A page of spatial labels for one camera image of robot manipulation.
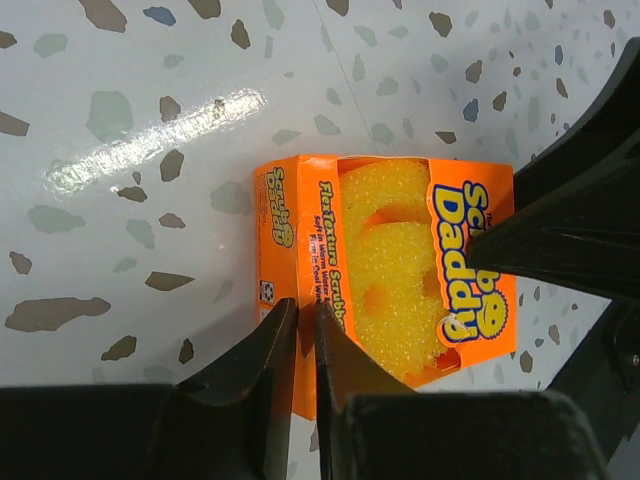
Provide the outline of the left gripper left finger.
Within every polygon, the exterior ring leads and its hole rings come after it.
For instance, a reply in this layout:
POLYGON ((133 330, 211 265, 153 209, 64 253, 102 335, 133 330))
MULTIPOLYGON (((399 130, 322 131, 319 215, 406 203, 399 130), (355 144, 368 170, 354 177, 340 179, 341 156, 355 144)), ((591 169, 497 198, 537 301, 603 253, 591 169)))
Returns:
POLYGON ((11 387, 1 392, 5 479, 282 479, 298 307, 176 384, 11 387))

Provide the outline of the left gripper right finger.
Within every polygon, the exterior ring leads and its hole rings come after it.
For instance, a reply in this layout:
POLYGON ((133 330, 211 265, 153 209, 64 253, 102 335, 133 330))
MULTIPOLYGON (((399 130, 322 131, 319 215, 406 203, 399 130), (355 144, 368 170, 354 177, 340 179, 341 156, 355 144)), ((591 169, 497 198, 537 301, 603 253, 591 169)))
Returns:
POLYGON ((579 120, 515 174, 514 203, 470 242, 471 266, 638 302, 638 38, 579 120))

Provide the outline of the orange Scrub Daddy box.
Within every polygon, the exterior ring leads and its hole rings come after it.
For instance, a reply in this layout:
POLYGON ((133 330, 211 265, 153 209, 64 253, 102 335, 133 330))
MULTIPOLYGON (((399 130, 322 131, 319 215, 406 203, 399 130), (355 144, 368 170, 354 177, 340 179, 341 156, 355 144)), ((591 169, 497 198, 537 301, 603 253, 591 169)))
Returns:
POLYGON ((319 303, 411 387, 515 350, 515 278, 468 261, 469 242, 514 212, 511 166, 296 155, 258 167, 254 187, 258 310, 300 308, 297 415, 317 414, 319 303))

